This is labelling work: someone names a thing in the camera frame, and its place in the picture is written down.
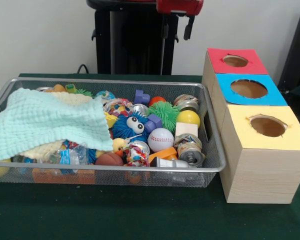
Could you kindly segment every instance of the red paper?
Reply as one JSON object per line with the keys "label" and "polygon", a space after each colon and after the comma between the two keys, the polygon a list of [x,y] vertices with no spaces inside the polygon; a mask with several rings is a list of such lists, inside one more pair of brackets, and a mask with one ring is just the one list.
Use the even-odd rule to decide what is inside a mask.
{"label": "red paper", "polygon": [[[231,50],[208,48],[207,51],[216,74],[268,74],[266,67],[254,49]],[[244,58],[248,63],[242,67],[230,66],[224,62],[224,57],[228,55]]]}

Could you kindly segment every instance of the green spiky ball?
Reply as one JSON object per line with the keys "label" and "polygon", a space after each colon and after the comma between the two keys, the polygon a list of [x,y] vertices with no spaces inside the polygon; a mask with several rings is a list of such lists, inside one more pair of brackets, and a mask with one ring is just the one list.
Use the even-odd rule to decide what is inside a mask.
{"label": "green spiky ball", "polygon": [[149,107],[148,113],[155,114],[162,120],[162,127],[168,129],[171,133],[175,133],[177,116],[180,110],[177,106],[173,106],[167,101],[158,101]]}

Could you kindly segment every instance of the wire mesh basket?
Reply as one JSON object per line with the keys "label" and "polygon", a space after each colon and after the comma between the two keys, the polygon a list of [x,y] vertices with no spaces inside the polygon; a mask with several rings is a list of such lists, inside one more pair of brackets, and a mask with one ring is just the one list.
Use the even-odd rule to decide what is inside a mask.
{"label": "wire mesh basket", "polygon": [[[198,137],[202,142],[202,152],[206,155],[205,161],[198,168],[0,162],[0,182],[205,188],[216,173],[225,167],[225,153],[209,93],[198,83],[20,77],[8,81],[1,89],[0,112],[6,108],[9,95],[19,88],[35,90],[39,87],[69,83],[75,84],[77,89],[90,91],[93,95],[108,90],[118,98],[129,100],[134,99],[136,89],[143,90],[152,97],[163,96],[169,102],[173,102],[181,94],[195,96],[199,100],[198,115],[202,124],[198,130]],[[64,174],[63,169],[75,171]]]}

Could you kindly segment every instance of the baseball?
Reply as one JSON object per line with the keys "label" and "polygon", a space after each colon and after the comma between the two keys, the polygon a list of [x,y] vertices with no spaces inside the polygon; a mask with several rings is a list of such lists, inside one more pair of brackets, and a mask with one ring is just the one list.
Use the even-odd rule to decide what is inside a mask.
{"label": "baseball", "polygon": [[156,128],[148,137],[148,145],[152,151],[159,152],[174,145],[174,136],[165,128]]}

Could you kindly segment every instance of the green table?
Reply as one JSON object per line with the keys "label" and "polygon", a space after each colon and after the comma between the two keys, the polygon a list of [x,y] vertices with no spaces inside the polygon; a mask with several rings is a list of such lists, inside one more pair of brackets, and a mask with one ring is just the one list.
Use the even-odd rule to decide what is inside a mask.
{"label": "green table", "polygon": [[[20,76],[201,81],[199,76]],[[219,175],[207,188],[0,183],[1,239],[300,240],[300,187],[292,204],[275,205],[227,204]]]}

